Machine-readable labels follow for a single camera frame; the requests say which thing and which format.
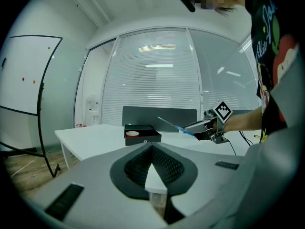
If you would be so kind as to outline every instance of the black metal frame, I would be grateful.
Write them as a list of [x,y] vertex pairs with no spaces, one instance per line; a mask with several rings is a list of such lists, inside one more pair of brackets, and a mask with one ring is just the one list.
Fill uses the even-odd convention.
[[106,44],[106,43],[115,41],[116,39],[117,39],[117,37],[115,37],[114,39],[108,40],[108,41],[106,41],[106,42],[103,42],[102,44],[99,44],[99,45],[97,45],[97,46],[95,46],[95,47],[93,47],[93,48],[90,48],[89,51],[88,51],[88,53],[87,53],[86,59],[85,59],[84,63],[82,64],[81,73],[80,73],[80,76],[79,76],[79,78],[78,78],[77,85],[76,85],[76,90],[75,90],[74,105],[73,105],[73,128],[75,128],[75,105],[76,105],[76,97],[77,97],[78,86],[79,86],[79,84],[80,84],[81,75],[82,75],[82,70],[84,69],[85,63],[86,63],[86,61],[87,61],[87,59],[88,59],[88,56],[89,56],[89,53],[91,52],[91,50],[96,49],[96,48],[98,48],[98,47],[100,47],[100,46],[103,46],[103,45]]
[[10,145],[7,145],[3,142],[0,142],[1,145],[9,148],[9,149],[12,149],[14,151],[18,151],[20,153],[23,153],[23,154],[28,154],[28,155],[32,155],[32,156],[37,156],[37,157],[43,157],[46,161],[46,164],[47,164],[47,167],[52,175],[52,177],[56,177],[57,175],[57,172],[60,170],[60,167],[59,167],[59,164],[56,165],[56,168],[55,168],[55,171],[53,172],[52,171],[52,168],[49,164],[49,161],[48,161],[48,158],[47,158],[47,154],[46,154],[46,151],[45,151],[45,148],[44,148],[44,144],[43,144],[43,139],[42,139],[42,132],[41,132],[41,99],[42,99],[42,91],[43,91],[43,86],[44,86],[44,83],[43,83],[43,80],[44,80],[44,76],[46,74],[46,71],[49,67],[49,64],[50,64],[50,61],[51,61],[51,58],[52,56],[54,55],[57,47],[59,46],[59,44],[61,43],[62,41],[62,37],[56,37],[56,36],[45,36],[45,35],[22,35],[22,36],[12,36],[10,38],[14,38],[14,37],[26,37],[26,36],[39,36],[39,37],[50,37],[50,38],[58,38],[60,39],[60,41],[57,43],[56,47],[54,48],[52,54],[50,55],[50,58],[47,62],[47,65],[44,69],[44,72],[43,72],[43,75],[42,75],[42,78],[41,78],[41,83],[40,83],[40,86],[39,86],[39,93],[38,93],[38,100],[37,100],[37,113],[36,114],[33,114],[33,113],[27,113],[27,112],[23,112],[23,111],[19,111],[19,110],[14,110],[14,109],[10,109],[10,108],[6,108],[6,107],[3,107],[3,106],[0,106],[1,108],[4,108],[4,109],[8,109],[8,110],[11,110],[11,111],[14,111],[14,112],[18,112],[18,113],[22,113],[22,114],[27,114],[27,115],[34,115],[34,116],[37,116],[38,117],[38,132],[39,132],[39,139],[40,139],[40,144],[41,144],[41,149],[42,149],[42,153],[43,154],[36,154],[36,153],[32,153],[32,152],[28,152],[28,151],[25,151],[25,150],[22,150],[22,149],[18,149],[18,148],[15,148],[15,147],[12,147]]

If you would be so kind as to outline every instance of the green leaf print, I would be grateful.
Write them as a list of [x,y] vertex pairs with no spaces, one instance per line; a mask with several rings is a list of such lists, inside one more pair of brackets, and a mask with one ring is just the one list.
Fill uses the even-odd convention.
[[274,40],[274,42],[272,42],[272,50],[276,55],[278,55],[279,54],[278,44],[280,42],[280,26],[278,24],[278,20],[276,16],[274,16],[272,20],[272,32],[273,32],[273,40]]

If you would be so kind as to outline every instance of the open box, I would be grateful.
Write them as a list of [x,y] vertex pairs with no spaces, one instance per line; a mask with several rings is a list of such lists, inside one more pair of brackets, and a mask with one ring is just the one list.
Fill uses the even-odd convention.
[[[139,136],[126,137],[126,132],[136,131]],[[125,125],[124,129],[125,145],[131,146],[146,142],[161,142],[162,135],[151,125]]]

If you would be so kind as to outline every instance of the human arm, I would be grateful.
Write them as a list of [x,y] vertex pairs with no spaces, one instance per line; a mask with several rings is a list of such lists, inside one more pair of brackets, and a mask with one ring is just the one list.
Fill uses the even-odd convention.
[[224,132],[254,131],[262,129],[262,108],[231,116],[224,124]]

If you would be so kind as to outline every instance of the black t-shirt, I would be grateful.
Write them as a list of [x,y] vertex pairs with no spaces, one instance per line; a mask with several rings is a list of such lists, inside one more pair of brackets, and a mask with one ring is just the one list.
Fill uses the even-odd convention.
[[252,48],[259,77],[257,95],[262,99],[261,142],[272,132],[286,127],[270,91],[287,72],[298,50],[289,23],[289,5],[287,0],[245,0],[252,18]]

